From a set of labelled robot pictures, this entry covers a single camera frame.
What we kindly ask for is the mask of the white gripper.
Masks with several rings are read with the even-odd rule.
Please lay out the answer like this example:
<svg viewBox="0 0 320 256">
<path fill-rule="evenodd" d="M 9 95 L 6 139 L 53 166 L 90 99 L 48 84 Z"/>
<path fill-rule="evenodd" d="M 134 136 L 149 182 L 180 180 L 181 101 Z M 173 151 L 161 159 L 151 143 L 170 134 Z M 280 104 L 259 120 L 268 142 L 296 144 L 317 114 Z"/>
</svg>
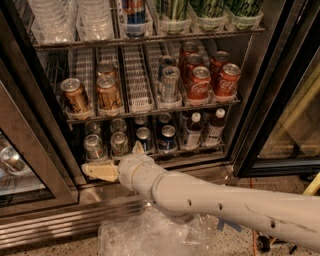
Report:
<svg viewBox="0 0 320 256">
<path fill-rule="evenodd" d="M 132 152 L 135 154 L 127 155 L 120 161 L 118 172 L 112 163 L 86 163 L 82 165 L 82 171 L 92 178 L 109 182 L 119 178 L 120 183 L 130 191 L 149 197 L 153 183 L 165 169 L 143 154 L 144 148 L 140 141 L 135 142 Z"/>
</svg>

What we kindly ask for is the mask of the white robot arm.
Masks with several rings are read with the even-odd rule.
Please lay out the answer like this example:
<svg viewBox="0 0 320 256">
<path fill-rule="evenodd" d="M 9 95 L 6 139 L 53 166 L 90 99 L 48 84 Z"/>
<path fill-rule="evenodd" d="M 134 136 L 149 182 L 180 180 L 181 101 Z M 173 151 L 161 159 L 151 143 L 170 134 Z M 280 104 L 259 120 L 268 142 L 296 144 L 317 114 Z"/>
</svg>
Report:
<svg viewBox="0 0 320 256">
<path fill-rule="evenodd" d="M 144 152 L 86 163 L 90 177 L 115 181 L 148 200 L 172 221 L 213 215 L 309 250 L 320 252 L 320 197 L 213 184 L 168 171 Z"/>
</svg>

